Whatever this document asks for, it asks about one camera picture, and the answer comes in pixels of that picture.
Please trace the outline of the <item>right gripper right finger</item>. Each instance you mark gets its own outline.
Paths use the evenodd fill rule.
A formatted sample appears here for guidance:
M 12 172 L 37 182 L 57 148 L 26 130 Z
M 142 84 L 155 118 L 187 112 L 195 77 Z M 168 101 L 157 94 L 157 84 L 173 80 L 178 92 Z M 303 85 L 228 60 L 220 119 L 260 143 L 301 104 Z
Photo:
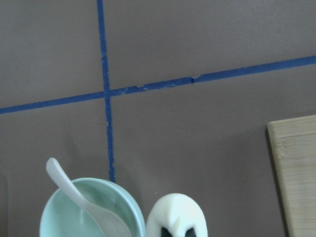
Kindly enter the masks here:
M 196 237 L 194 228 L 190 228 L 186 231 L 185 237 Z

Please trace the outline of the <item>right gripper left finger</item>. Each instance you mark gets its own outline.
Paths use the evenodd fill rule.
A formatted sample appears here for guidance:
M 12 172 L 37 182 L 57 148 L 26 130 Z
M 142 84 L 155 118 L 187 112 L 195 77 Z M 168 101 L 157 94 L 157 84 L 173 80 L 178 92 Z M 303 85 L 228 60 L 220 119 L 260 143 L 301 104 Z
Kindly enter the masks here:
M 161 228 L 161 237 L 172 237 L 172 234 L 166 228 Z

